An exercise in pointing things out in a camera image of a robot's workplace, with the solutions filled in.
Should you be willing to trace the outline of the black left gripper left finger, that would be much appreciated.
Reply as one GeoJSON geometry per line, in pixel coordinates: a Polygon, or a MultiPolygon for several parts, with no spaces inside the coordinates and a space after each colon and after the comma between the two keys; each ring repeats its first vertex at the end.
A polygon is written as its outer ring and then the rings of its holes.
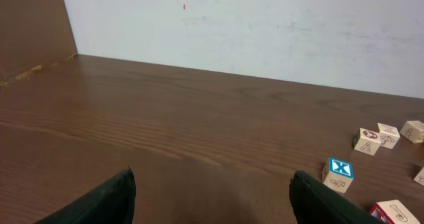
{"type": "Polygon", "coordinates": [[[134,174],[127,168],[36,224],[132,224],[135,197],[134,174]]]}

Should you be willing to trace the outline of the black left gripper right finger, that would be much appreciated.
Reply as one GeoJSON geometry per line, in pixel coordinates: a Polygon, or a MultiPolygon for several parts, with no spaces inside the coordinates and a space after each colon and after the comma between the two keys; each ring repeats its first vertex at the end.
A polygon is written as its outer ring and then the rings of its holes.
{"type": "Polygon", "coordinates": [[[290,180],[289,198],[298,223],[383,224],[303,170],[290,180]]]}

